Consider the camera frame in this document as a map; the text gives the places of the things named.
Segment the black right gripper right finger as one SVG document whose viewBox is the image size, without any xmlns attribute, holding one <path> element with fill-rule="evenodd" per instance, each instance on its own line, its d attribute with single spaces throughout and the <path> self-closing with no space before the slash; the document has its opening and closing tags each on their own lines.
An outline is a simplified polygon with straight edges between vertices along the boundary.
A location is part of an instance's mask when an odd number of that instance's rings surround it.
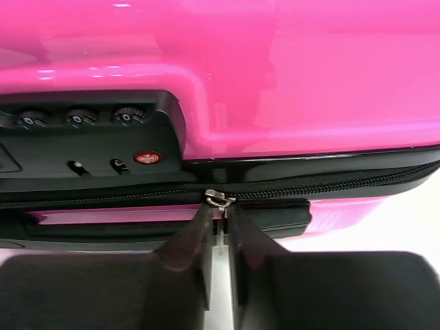
<svg viewBox="0 0 440 330">
<path fill-rule="evenodd" d="M 228 210 L 235 329 L 438 329 L 439 279 L 410 252 L 290 252 Z"/>
</svg>

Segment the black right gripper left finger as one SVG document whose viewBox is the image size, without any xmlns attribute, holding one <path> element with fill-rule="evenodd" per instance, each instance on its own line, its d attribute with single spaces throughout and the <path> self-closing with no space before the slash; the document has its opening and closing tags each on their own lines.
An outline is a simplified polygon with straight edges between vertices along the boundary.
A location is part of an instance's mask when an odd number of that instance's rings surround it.
<svg viewBox="0 0 440 330">
<path fill-rule="evenodd" d="M 18 254 L 1 266 L 2 329 L 202 329 L 212 209 L 140 254 Z"/>
</svg>

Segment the pink hard-shell suitcase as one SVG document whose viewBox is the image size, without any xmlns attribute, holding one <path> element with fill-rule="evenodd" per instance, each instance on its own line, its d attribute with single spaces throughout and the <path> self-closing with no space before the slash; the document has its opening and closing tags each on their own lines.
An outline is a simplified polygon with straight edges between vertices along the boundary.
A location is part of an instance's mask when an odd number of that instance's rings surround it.
<svg viewBox="0 0 440 330">
<path fill-rule="evenodd" d="M 438 1 L 2 1 L 1 249 L 152 249 L 207 189 L 273 237 L 439 170 Z"/>
</svg>

